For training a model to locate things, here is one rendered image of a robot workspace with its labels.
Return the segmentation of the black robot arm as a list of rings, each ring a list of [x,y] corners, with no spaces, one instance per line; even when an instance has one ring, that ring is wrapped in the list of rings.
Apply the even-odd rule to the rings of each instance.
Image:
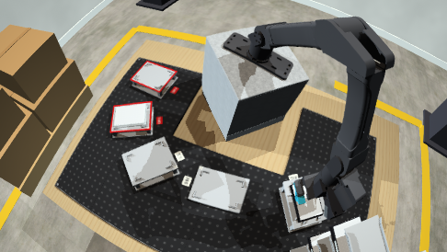
[[[385,70],[394,67],[395,56],[360,17],[260,25],[248,38],[234,32],[223,44],[228,51],[286,80],[293,63],[273,51],[284,46],[317,48],[347,66],[344,117],[330,161],[321,173],[323,181],[334,187],[324,185],[321,179],[313,185],[316,199],[327,196],[324,216],[332,220],[366,196],[356,166],[368,154],[377,98]]]

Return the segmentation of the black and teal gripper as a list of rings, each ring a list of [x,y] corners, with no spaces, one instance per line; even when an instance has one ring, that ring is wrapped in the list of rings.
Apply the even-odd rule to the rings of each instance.
[[[323,170],[323,169],[322,169]],[[304,204],[306,203],[305,197],[304,197],[304,187],[306,189],[306,198],[308,200],[314,199],[315,194],[313,190],[313,185],[321,179],[324,185],[328,186],[322,179],[321,173],[322,170],[318,173],[314,173],[312,175],[304,176],[301,179],[297,179],[293,182],[294,188],[295,188],[295,200],[298,201],[298,204]],[[334,187],[334,186],[328,186],[328,187]],[[296,198],[297,196],[297,198]]]

